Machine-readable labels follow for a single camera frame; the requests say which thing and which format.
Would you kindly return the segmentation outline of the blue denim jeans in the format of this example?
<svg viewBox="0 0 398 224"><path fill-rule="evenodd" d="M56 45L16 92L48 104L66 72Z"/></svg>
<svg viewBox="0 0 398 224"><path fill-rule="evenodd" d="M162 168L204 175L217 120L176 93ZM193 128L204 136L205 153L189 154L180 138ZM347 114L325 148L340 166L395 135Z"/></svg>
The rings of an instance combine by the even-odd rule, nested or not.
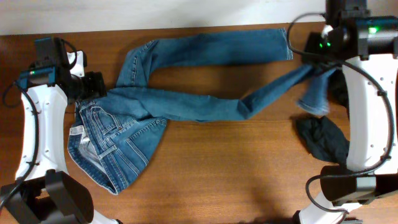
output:
<svg viewBox="0 0 398 224"><path fill-rule="evenodd" d="M240 30L152 40L130 50L116 86L102 98L76 104L68 152L94 182L113 195L128 188L146 168L170 120L241 121L311 79L298 101L310 114L327 114L326 91L333 67L310 64L243 99L222 99L149 88L158 68L250 65L292 60L284 29Z"/></svg>

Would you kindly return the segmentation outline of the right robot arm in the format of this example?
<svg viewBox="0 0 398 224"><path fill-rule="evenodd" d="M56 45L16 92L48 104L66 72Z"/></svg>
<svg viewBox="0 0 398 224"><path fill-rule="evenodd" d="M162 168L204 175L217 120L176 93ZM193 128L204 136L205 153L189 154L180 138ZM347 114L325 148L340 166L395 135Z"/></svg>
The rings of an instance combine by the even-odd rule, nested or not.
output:
<svg viewBox="0 0 398 224"><path fill-rule="evenodd" d="M351 139L346 165L318 175L321 191L296 212L299 224L346 223L352 210L397 193L397 18L372 16L366 1L327 1L323 17L302 57L342 68Z"/></svg>

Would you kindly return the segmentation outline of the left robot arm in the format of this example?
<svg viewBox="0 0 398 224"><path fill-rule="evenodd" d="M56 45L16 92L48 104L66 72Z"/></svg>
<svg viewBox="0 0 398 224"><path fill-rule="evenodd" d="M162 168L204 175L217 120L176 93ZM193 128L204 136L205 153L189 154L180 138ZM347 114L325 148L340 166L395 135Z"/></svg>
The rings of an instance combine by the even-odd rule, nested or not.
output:
<svg viewBox="0 0 398 224"><path fill-rule="evenodd" d="M37 60L13 83L24 107L22 156L15 181L1 187L1 208L18 223L117 223L97 212L89 190L69 176L65 110L106 96L100 72L85 72L86 55L58 37L34 42Z"/></svg>

